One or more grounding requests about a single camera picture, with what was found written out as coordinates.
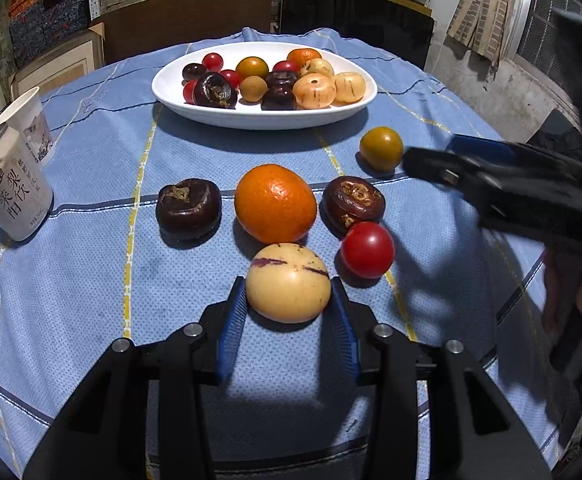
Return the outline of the cream fruit on plate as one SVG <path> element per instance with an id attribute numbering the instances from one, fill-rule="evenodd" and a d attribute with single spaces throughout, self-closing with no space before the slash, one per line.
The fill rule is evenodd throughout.
<path id="1" fill-rule="evenodd" d="M 332 78 L 335 88 L 336 104 L 353 104 L 360 101 L 366 93 L 366 81 L 355 72 L 339 73 Z"/>

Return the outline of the red cherry tomato front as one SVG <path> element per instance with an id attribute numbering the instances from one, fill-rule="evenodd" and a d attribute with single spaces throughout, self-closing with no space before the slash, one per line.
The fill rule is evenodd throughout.
<path id="1" fill-rule="evenodd" d="M 184 88 L 182 89 L 182 94 L 184 95 L 184 100 L 188 103 L 188 104 L 195 104 L 195 97 L 194 97 L 194 90 L 195 90 L 195 86 L 196 83 L 198 81 L 196 79 L 191 79 L 188 80 L 185 84 L 184 84 Z"/>

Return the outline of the black bag on floor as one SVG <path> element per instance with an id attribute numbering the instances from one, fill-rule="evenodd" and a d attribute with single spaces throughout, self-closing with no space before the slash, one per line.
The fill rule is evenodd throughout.
<path id="1" fill-rule="evenodd" d="M 548 115 L 527 144 L 582 162 L 582 134 L 557 108 Z"/>

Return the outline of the red cherry tomato on plate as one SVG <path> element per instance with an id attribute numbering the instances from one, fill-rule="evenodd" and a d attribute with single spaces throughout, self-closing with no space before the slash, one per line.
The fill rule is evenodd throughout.
<path id="1" fill-rule="evenodd" d="M 210 72 L 219 72 L 224 68 L 224 59 L 216 52 L 207 53 L 202 59 L 202 64 Z"/>

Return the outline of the dark shiny plum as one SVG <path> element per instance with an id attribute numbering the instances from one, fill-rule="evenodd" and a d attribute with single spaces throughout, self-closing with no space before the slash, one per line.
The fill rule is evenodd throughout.
<path id="1" fill-rule="evenodd" d="M 271 87 L 262 97 L 262 110 L 295 110 L 296 99 L 287 86 Z"/>

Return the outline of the small orange yellow citrus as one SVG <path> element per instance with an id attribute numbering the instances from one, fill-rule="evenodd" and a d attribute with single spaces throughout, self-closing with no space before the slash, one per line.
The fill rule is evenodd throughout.
<path id="1" fill-rule="evenodd" d="M 269 73 L 269 66 L 258 56 L 248 56 L 236 64 L 236 72 L 242 80 L 251 76 L 265 78 Z"/>

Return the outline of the brown kiwi fruit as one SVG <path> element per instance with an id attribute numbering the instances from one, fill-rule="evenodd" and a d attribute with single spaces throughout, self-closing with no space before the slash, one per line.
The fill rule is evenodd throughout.
<path id="1" fill-rule="evenodd" d="M 241 99 L 247 103 L 257 103 L 268 91 L 268 84 L 259 76 L 248 76 L 240 84 Z"/>

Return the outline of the white paper cup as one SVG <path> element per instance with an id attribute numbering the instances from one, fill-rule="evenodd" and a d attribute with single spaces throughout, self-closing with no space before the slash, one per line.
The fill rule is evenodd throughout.
<path id="1" fill-rule="evenodd" d="M 0 114 L 0 126 L 2 124 L 21 133 L 39 166 L 44 167 L 50 162 L 54 141 L 44 114 L 39 87 L 31 88 L 16 98 Z"/>

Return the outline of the large orange mandarin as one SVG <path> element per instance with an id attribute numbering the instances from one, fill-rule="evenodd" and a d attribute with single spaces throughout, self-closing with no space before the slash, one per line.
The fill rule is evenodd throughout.
<path id="1" fill-rule="evenodd" d="M 261 243 L 292 243 L 314 225 L 317 201 L 298 174 L 266 164 L 241 178 L 234 192 L 234 210 L 242 229 Z"/>

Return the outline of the window with grille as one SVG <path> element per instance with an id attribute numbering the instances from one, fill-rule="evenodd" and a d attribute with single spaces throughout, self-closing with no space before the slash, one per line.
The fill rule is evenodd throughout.
<path id="1" fill-rule="evenodd" d="M 567 92 L 582 69 L 580 0 L 514 0 L 507 56 L 542 84 Z"/>

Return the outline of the cream fruit purple streaks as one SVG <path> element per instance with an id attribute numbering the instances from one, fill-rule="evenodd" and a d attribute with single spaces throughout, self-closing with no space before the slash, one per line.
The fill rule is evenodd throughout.
<path id="1" fill-rule="evenodd" d="M 300 69 L 300 76 L 320 74 L 329 78 L 334 76 L 332 65 L 324 58 L 311 58 Z"/>

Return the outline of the blue checked tablecloth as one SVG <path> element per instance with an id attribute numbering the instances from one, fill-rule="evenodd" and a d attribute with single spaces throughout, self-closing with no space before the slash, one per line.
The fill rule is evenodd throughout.
<path id="1" fill-rule="evenodd" d="M 56 151 L 44 172 L 54 207 L 24 245 L 0 237 L 0 457 L 21 471 L 105 347 L 160 340 L 223 300 L 258 244 L 236 222 L 233 192 L 252 168 L 277 164 L 321 193 L 361 174 L 361 137 L 379 126 L 405 144 L 446 148 L 456 134 L 494 129 L 420 68 L 331 29 L 300 36 L 364 68 L 378 96 L 337 124 L 240 131 L 190 122 L 154 99 L 157 72 L 213 40 L 178 44 L 105 66 L 42 100 Z M 218 228 L 174 240 L 157 224 L 157 195 L 184 179 L 214 182 Z M 462 341 L 526 425 L 549 464 L 579 415 L 577 396 L 548 362 L 538 244 L 481 231 L 454 193 L 396 172 L 379 183 L 396 240 L 390 274 L 348 284 L 376 318 L 426 344 Z M 249 316 L 236 368 L 204 393 L 223 479 L 356 479 L 372 392 L 343 370 L 320 322 L 274 327 Z"/>

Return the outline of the dark mangosteen front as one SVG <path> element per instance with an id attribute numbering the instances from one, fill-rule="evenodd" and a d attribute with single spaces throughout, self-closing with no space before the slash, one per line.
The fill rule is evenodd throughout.
<path id="1" fill-rule="evenodd" d="M 195 84 L 193 99 L 196 105 L 232 110 L 238 94 L 230 82 L 220 73 L 209 72 Z"/>

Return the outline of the black chair back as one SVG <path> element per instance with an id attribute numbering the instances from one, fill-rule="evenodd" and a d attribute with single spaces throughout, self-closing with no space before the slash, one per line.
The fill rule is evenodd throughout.
<path id="1" fill-rule="evenodd" d="M 300 35 L 317 28 L 333 29 L 422 68 L 434 20 L 391 0 L 281 0 L 282 34 Z"/>

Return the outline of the dark mangosteen brown top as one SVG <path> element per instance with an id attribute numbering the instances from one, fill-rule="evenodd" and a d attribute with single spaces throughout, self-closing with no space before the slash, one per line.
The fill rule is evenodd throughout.
<path id="1" fill-rule="evenodd" d="M 360 222 L 379 223 L 385 212 L 383 194 L 371 183 L 352 176 L 332 180 L 322 192 L 321 208 L 332 228 L 345 234 Z"/>

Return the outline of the large red tomato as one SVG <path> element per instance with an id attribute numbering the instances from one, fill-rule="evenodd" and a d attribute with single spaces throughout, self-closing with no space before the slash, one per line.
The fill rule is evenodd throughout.
<path id="1" fill-rule="evenodd" d="M 340 254 L 350 273 L 364 280 L 377 280 L 394 262 L 394 240 L 383 226 L 359 222 L 343 238 Z"/>

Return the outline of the framed picture beige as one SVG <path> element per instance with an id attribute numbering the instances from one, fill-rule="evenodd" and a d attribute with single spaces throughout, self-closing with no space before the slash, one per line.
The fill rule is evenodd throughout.
<path id="1" fill-rule="evenodd" d="M 104 24 L 98 23 L 36 58 L 11 77 L 11 100 L 35 87 L 46 94 L 98 70 L 104 65 L 104 40 Z"/>

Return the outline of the small dark plum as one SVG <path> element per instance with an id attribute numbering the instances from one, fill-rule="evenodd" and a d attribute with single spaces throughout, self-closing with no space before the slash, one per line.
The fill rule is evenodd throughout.
<path id="1" fill-rule="evenodd" d="M 184 81 L 198 80 L 207 73 L 207 68 L 201 63 L 189 63 L 182 69 L 181 75 Z"/>

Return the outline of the green-yellow small fruit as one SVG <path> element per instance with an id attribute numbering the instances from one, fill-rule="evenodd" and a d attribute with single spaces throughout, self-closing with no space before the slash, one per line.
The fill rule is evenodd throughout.
<path id="1" fill-rule="evenodd" d="M 361 138 L 359 151 L 361 157 L 374 170 L 392 172 L 402 162 L 405 148 L 402 138 L 395 130 L 376 127 Z"/>

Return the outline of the cream pepino melon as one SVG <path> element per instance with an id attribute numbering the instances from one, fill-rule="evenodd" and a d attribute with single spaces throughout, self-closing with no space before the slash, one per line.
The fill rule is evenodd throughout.
<path id="1" fill-rule="evenodd" d="M 311 249 L 295 243 L 272 244 L 252 259 L 245 293 L 251 307 L 270 321 L 307 323 L 327 307 L 330 275 Z"/>

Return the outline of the white oval plate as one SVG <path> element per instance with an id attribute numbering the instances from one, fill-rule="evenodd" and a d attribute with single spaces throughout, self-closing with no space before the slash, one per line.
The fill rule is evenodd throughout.
<path id="1" fill-rule="evenodd" d="M 274 64 L 283 61 L 288 53 L 298 47 L 292 42 L 249 41 L 203 48 L 164 66 L 152 80 L 152 91 L 157 101 L 181 117 L 204 125 L 242 130 L 294 130 L 334 124 L 364 110 L 378 95 L 378 85 L 366 70 L 341 55 L 320 48 L 318 52 L 337 73 L 354 72 L 364 78 L 366 92 L 362 99 L 353 104 L 330 105 L 322 110 L 263 110 L 258 104 L 248 104 L 242 100 L 230 110 L 223 110 L 189 104 L 184 99 L 182 70 L 189 63 L 201 61 L 206 54 L 219 54 L 225 66 L 233 68 L 250 54 Z"/>

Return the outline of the red cherry tomato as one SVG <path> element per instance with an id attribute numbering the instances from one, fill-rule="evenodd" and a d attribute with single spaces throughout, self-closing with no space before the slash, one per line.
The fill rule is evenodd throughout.
<path id="1" fill-rule="evenodd" d="M 219 73 L 225 78 L 226 81 L 228 81 L 234 90 L 238 90 L 240 88 L 241 76 L 236 70 L 221 70 Z"/>
<path id="2" fill-rule="evenodd" d="M 297 74 L 300 71 L 300 66 L 292 61 L 284 60 L 274 64 L 272 70 L 274 72 L 292 72 Z"/>
<path id="3" fill-rule="evenodd" d="M 196 79 L 191 79 L 188 80 L 185 84 L 184 84 L 184 88 L 182 89 L 182 94 L 184 95 L 184 100 L 188 103 L 188 104 L 195 104 L 195 97 L 194 97 L 194 90 L 195 90 L 195 86 L 196 83 L 198 81 Z"/>
<path id="4" fill-rule="evenodd" d="M 219 72 L 224 68 L 224 59 L 216 52 L 207 53 L 202 59 L 202 64 L 210 72 Z"/>

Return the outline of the small orange on plate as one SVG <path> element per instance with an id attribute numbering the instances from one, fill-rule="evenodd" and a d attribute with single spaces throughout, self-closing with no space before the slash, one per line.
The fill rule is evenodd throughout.
<path id="1" fill-rule="evenodd" d="M 286 60 L 292 63 L 298 70 L 315 58 L 322 58 L 322 55 L 319 51 L 313 48 L 293 49 L 286 56 Z"/>

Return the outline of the white beverage can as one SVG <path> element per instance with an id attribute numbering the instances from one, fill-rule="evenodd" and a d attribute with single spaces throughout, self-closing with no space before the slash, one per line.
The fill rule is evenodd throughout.
<path id="1" fill-rule="evenodd" d="M 14 242 L 44 222 L 53 191 L 18 130 L 0 126 L 0 228 Z"/>

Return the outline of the peach colored streaked fruit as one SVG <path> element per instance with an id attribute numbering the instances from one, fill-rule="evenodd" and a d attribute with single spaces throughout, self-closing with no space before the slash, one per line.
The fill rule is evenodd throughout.
<path id="1" fill-rule="evenodd" d="M 332 79 L 323 74 L 309 73 L 293 86 L 296 104 L 306 110 L 323 110 L 335 100 L 336 89 Z"/>

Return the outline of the brick pattern paper sheet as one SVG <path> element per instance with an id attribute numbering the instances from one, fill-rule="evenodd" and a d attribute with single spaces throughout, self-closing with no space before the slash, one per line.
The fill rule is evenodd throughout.
<path id="1" fill-rule="evenodd" d="M 514 0 L 459 0 L 447 36 L 496 70 L 504 54 L 504 40 Z"/>

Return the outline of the dark purple mangosteen left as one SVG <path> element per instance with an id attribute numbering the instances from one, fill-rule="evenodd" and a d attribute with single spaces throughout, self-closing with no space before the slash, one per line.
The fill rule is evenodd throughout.
<path id="1" fill-rule="evenodd" d="M 221 220 L 218 186 L 205 179 L 184 179 L 165 185 L 157 195 L 155 217 L 161 231 L 174 240 L 198 240 Z"/>

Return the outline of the brown wooden board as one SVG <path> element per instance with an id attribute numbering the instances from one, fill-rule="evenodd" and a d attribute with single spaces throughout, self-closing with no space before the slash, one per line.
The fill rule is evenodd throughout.
<path id="1" fill-rule="evenodd" d="M 93 23 L 104 31 L 105 62 L 176 44 L 217 39 L 245 27 L 269 32 L 272 0 L 146 0 Z"/>

